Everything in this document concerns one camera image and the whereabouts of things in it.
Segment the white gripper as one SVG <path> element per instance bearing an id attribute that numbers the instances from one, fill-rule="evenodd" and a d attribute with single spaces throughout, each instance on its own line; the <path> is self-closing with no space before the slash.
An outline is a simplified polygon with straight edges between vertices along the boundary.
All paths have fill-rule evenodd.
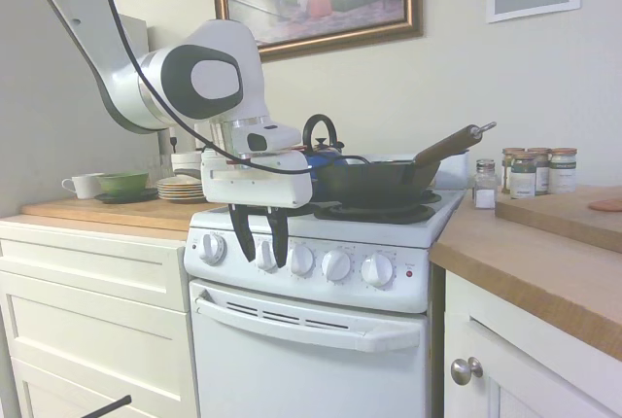
<path id="1" fill-rule="evenodd" d="M 266 218 L 271 229 L 273 255 L 276 265 L 284 267 L 289 248 L 285 208 L 299 208 L 310 202 L 310 174 L 277 174 L 228 163 L 225 157 L 212 150 L 201 154 L 200 171 L 207 200 L 229 204 L 233 231 L 248 262 L 256 258 L 256 246 L 246 205 L 268 207 Z"/>

